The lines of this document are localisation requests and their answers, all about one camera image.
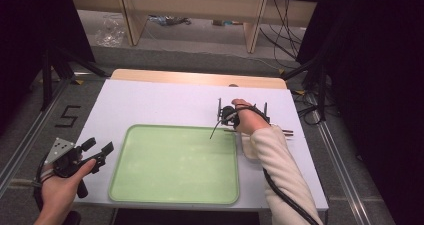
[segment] white table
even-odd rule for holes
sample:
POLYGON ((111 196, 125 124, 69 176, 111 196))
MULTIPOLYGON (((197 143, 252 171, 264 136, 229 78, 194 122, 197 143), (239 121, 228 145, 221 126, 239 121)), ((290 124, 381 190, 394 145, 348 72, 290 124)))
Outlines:
POLYGON ((261 110, 265 102, 268 103, 268 116, 271 122, 294 131, 294 136, 288 140, 289 149, 311 189, 318 211, 327 210, 328 204, 289 90, 124 80, 105 82, 77 141, 77 144, 81 144, 88 138, 96 138, 97 145, 85 152, 85 157, 98 152, 110 141, 113 142, 115 150, 108 155, 106 165, 100 168, 100 172, 84 178, 89 194, 84 199, 77 198, 75 202, 116 208, 233 211, 268 209, 264 196, 265 180, 262 167, 257 161, 245 157, 239 136, 237 160, 240 196, 233 204, 116 202, 108 196, 114 166, 130 126, 154 124, 213 127, 217 122, 219 98, 222 99, 222 106, 230 105, 233 98, 244 98, 256 103, 261 110))

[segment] gray floor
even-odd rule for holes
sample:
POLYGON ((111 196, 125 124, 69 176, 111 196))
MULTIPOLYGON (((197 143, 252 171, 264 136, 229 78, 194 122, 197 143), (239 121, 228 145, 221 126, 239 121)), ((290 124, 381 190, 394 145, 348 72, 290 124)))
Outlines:
MULTIPOLYGON (((290 71, 289 67, 298 66, 292 58, 279 51, 278 48, 275 50, 275 56, 286 67, 277 63, 274 59, 274 46, 261 34, 255 53, 247 53, 243 29, 238 25, 212 26, 211 21, 196 19, 192 19, 190 25, 159 26, 156 23, 148 22, 147 29, 137 46, 128 46, 126 37, 124 37, 119 47, 107 48, 96 43, 95 34, 98 30, 103 29, 103 21, 106 18, 113 18, 118 22, 118 27, 122 28, 120 15, 110 16, 110 14, 80 11, 80 16, 96 61, 107 71, 113 71, 116 68, 134 68, 277 77, 281 69, 290 71)), ((262 27, 268 36, 276 38, 275 33, 268 25, 262 27)), ((280 29, 278 26, 273 26, 273 28, 276 31, 280 29)), ((292 28, 292 30, 298 37, 303 36, 304 29, 292 28)), ((291 50, 288 43, 283 43, 282 39, 279 41, 284 44, 283 47, 291 50)), ((85 71, 79 66, 75 66, 74 70, 85 71)), ((300 83, 303 76, 304 74, 300 74, 287 81, 288 88, 302 89, 300 83)), ((87 76, 84 77, 82 85, 66 87, 45 126, 41 129, 31 152, 17 170, 14 182, 17 179, 33 178, 41 156, 48 151, 51 141, 55 137, 77 140, 103 82, 104 80, 95 76, 87 76), (81 106, 80 109, 70 110, 71 115, 78 116, 78 119, 72 128, 58 128, 55 125, 69 122, 69 120, 60 118, 68 105, 81 106)), ((294 99, 299 101, 296 102, 298 110, 307 106, 301 102, 302 98, 294 96, 294 99)), ((39 115, 41 104, 42 85, 36 79, 32 92, 28 93, 25 101, 17 109, 15 119, 8 127, 7 132, 0 138, 1 169, 6 166, 15 148, 39 115)), ((370 224, 394 224, 367 169, 356 157, 355 146, 343 120, 337 116, 337 107, 328 107, 326 114, 326 125, 360 201, 365 207, 370 224)), ((312 114, 307 115, 305 119, 312 122, 312 114)), ((308 125, 303 118, 301 118, 301 122, 330 206, 327 213, 320 214, 323 221, 331 225, 362 224, 357 221, 352 212, 351 204, 329 156, 319 126, 308 125)), ((0 199, 0 224, 32 223, 38 211, 31 193, 31 188, 11 184, 0 199)), ((110 224, 114 213, 113 209, 102 207, 77 207, 76 209, 83 216, 82 224, 110 224)), ((268 212, 261 213, 260 217, 262 225, 270 224, 268 212)))

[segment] floor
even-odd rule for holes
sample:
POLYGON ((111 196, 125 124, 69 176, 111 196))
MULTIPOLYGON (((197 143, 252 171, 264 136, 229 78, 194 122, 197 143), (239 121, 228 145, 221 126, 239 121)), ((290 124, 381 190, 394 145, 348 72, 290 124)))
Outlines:
MULTIPOLYGON (((105 31, 104 22, 109 24, 109 29, 110 24, 115 24, 119 31, 124 31, 122 16, 88 11, 79 11, 79 14, 96 62, 107 71, 120 67, 278 77, 281 72, 299 66, 290 56, 278 48, 275 49, 263 34, 259 34, 255 52, 247 53, 242 26, 216 26, 210 20, 190 19, 189 25, 182 23, 171 26, 160 26, 149 21, 137 46, 130 47, 124 34, 121 40, 118 39, 116 47, 104 47, 97 43, 96 34, 105 31)), ((277 25, 262 25, 264 33, 274 41, 277 35, 273 30, 278 33, 280 28, 277 25)), ((305 29, 291 28, 291 31, 301 39, 305 29)), ((287 40, 280 38, 278 41, 282 47, 293 53, 287 40)), ((82 74, 86 72, 79 66, 74 66, 74 71, 82 74)), ((304 75, 302 73, 287 81, 288 88, 302 90, 301 81, 304 75)), ((36 134, 31 151, 18 164, 19 169, 13 174, 12 183, 0 199, 0 224, 28 224, 36 218, 38 211, 31 196, 32 189, 19 183, 20 179, 32 179, 39 158, 48 149, 46 144, 50 144, 51 139, 56 136, 66 136, 70 140, 78 138, 104 82, 95 76, 84 79, 82 85, 69 85, 64 89, 48 117, 49 121, 57 123, 63 107, 78 104, 82 109, 79 110, 73 129, 61 130, 54 123, 47 122, 36 134)), ((313 91, 307 94, 293 96, 298 111, 314 102, 313 91)), ((336 104, 332 104, 331 89, 327 95, 327 104, 331 106, 326 108, 326 122, 310 125, 315 122, 314 113, 300 117, 330 207, 326 213, 320 214, 322 220, 331 225, 394 224, 366 167, 356 154, 343 119, 338 116, 336 104)), ((13 123, 0 138, 1 169, 7 166, 15 148, 25 139, 32 122, 40 114, 41 104, 42 86, 37 78, 32 92, 18 109, 13 123)), ((83 216, 82 224, 112 224, 115 213, 114 209, 102 207, 76 209, 83 216)), ((269 212, 260 213, 260 224, 271 224, 269 212)))

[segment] person's left hand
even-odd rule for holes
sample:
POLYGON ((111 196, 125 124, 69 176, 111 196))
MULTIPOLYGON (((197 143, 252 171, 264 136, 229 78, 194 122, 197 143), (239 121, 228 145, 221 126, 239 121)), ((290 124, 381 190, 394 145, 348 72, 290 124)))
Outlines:
POLYGON ((41 188, 44 205, 35 224, 62 224, 71 211, 78 184, 95 164, 96 160, 91 159, 69 178, 53 176, 44 181, 41 188))

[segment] person's right hand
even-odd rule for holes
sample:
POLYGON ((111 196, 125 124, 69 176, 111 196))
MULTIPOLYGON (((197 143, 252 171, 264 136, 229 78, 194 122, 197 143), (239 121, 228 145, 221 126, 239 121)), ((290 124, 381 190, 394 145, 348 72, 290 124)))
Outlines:
MULTIPOLYGON (((243 106, 252 106, 252 104, 246 102, 244 99, 236 98, 231 102, 235 108, 243 106)), ((261 128, 270 127, 270 125, 261 117, 249 109, 243 109, 238 111, 240 118, 240 124, 236 127, 238 132, 242 132, 248 135, 261 128)))

